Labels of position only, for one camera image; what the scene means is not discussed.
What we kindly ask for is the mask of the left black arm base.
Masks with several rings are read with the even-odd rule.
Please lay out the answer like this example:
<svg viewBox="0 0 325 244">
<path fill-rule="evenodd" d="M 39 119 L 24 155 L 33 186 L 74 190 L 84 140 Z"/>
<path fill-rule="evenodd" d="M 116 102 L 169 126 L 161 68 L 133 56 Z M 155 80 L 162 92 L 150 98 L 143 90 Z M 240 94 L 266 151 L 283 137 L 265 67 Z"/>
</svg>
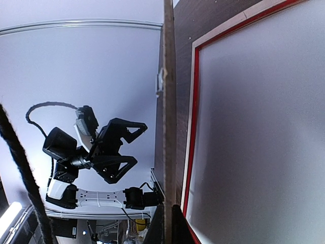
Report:
<svg viewBox="0 0 325 244">
<path fill-rule="evenodd" d="M 147 185 L 151 192 L 143 192 L 142 187 Z M 139 188 L 131 187 L 122 191 L 125 195 L 123 201 L 125 208 L 144 210 L 146 207 L 153 207 L 163 204 L 157 192 L 147 182 L 143 183 Z"/>
</svg>

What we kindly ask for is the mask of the brown cardboard backing board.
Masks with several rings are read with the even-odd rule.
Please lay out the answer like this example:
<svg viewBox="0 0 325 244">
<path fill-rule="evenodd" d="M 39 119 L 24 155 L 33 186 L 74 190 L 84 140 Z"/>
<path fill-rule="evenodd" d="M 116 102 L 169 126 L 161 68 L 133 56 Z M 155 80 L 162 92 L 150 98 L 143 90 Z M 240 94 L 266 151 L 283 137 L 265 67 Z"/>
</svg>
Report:
<svg viewBox="0 0 325 244">
<path fill-rule="evenodd" d="M 173 1 L 164 1 L 163 24 L 163 120 L 162 155 L 164 163 L 163 243 L 173 242 L 172 209 L 176 204 L 176 49 Z"/>
</svg>

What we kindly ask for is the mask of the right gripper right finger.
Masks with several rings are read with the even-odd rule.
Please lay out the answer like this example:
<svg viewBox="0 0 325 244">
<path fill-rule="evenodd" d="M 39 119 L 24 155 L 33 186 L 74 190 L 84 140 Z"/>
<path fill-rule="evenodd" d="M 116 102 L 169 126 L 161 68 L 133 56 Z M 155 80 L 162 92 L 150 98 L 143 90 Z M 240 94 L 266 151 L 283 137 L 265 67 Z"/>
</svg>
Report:
<svg viewBox="0 0 325 244">
<path fill-rule="evenodd" d="M 177 204 L 172 207 L 172 243 L 195 244 L 187 221 Z"/>
</svg>

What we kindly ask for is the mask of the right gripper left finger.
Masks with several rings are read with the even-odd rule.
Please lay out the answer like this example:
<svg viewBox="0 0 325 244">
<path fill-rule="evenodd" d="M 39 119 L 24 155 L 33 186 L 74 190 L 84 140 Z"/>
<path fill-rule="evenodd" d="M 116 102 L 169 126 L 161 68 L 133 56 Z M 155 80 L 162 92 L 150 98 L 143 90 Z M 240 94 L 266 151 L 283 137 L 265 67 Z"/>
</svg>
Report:
<svg viewBox="0 0 325 244">
<path fill-rule="evenodd" d="M 143 244 L 165 243 L 165 210 L 164 205 L 157 206 Z"/>
</svg>

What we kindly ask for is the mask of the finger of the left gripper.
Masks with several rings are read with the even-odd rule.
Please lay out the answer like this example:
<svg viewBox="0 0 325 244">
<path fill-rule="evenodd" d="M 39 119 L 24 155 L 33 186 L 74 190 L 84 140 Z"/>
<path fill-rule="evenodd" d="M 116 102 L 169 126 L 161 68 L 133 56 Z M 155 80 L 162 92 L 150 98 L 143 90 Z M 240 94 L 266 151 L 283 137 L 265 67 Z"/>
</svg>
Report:
<svg viewBox="0 0 325 244">
<path fill-rule="evenodd" d="M 137 162 L 132 156 L 96 156 L 92 167 L 105 182 L 116 184 Z"/>
<path fill-rule="evenodd" d="M 120 118 L 111 119 L 100 130 L 97 137 L 100 152 L 104 155 L 119 155 L 123 145 L 122 138 L 127 143 L 132 143 L 147 130 L 145 123 L 128 121 Z"/>
</svg>

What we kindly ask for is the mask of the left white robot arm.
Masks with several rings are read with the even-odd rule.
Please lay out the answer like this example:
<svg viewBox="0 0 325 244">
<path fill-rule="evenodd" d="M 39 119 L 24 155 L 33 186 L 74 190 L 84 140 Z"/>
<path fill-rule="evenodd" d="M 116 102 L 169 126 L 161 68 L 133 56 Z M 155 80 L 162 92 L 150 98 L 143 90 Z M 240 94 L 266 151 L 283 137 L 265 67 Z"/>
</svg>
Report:
<svg viewBox="0 0 325 244">
<path fill-rule="evenodd" d="M 106 183 L 118 183 L 138 162 L 133 156 L 119 153 L 123 141 L 132 143 L 147 128 L 145 123 L 114 118 L 99 133 L 93 134 L 90 149 L 78 146 L 76 139 L 60 128 L 52 129 L 43 145 L 43 152 L 56 160 L 46 201 L 66 209 L 82 206 L 123 208 L 126 203 L 124 191 L 82 190 L 73 182 L 79 170 L 92 168 Z"/>
</svg>

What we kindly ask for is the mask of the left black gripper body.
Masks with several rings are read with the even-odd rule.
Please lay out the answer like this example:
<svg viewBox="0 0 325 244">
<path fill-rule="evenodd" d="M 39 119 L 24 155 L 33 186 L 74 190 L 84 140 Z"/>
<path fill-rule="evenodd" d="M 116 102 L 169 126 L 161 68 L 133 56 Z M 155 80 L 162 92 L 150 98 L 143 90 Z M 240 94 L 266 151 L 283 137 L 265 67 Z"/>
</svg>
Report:
<svg viewBox="0 0 325 244">
<path fill-rule="evenodd" d="M 58 181 L 73 183 L 81 169 L 93 169 L 92 161 L 96 156 L 104 155 L 98 146 L 98 137 L 94 141 L 90 152 L 83 146 L 77 145 L 77 140 L 58 127 L 55 127 L 45 139 L 43 152 L 56 161 L 52 178 Z"/>
</svg>

